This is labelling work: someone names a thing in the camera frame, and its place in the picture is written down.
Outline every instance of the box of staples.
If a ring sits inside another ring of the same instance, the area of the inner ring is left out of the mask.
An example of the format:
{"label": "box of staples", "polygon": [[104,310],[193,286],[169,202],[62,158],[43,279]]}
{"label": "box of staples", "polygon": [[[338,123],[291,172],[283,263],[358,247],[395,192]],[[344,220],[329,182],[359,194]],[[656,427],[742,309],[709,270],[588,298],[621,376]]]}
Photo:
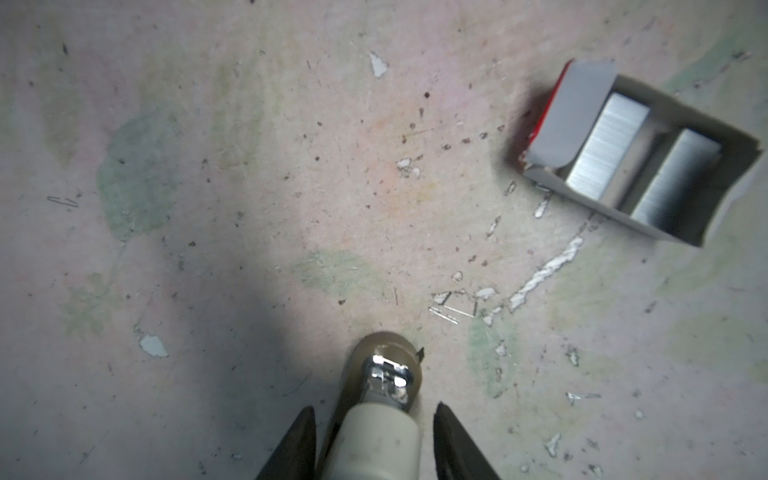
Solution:
{"label": "box of staples", "polygon": [[570,61],[521,161],[545,188],[652,237],[701,247],[761,154],[755,137],[612,62]]}

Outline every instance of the box flap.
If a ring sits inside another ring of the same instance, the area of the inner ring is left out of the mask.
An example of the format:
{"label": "box flap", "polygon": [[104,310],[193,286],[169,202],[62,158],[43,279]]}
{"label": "box flap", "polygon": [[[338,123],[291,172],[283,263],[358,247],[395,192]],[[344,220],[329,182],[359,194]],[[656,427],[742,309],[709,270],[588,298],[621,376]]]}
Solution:
{"label": "box flap", "polygon": [[525,161],[554,168],[570,163],[587,140],[617,75],[610,61],[569,61],[531,134]]}

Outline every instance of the table surface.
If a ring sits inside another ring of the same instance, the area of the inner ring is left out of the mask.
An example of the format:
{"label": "table surface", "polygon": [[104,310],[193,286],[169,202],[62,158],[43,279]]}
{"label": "table surface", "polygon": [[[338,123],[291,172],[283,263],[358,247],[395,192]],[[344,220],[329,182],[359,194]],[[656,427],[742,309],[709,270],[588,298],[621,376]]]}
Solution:
{"label": "table surface", "polygon": [[[324,433],[382,329],[425,349],[422,478],[440,401],[501,478],[765,475],[768,176],[695,249],[542,204],[505,161],[574,57],[765,141],[764,2],[8,1],[0,22],[3,476],[252,478],[302,407]],[[427,311],[493,287],[490,314],[579,232],[492,326]]]}

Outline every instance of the open cardboard box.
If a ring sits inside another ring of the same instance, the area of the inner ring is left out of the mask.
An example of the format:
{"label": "open cardboard box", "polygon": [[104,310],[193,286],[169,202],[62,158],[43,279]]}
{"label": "open cardboard box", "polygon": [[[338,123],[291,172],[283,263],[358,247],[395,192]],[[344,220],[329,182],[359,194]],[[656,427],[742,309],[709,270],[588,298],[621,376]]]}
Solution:
{"label": "open cardboard box", "polygon": [[[650,112],[607,188],[594,200],[566,184],[564,172],[579,155],[613,92],[649,107]],[[641,181],[641,171],[663,139],[681,128],[719,143],[720,158],[706,172],[690,179],[690,191],[674,207],[674,218],[662,230],[630,217],[622,211],[622,202]],[[730,204],[751,183],[761,154],[756,138],[655,88],[619,75],[612,62],[570,61],[530,136],[522,161],[524,175],[543,187],[651,237],[701,247],[712,237]]]}

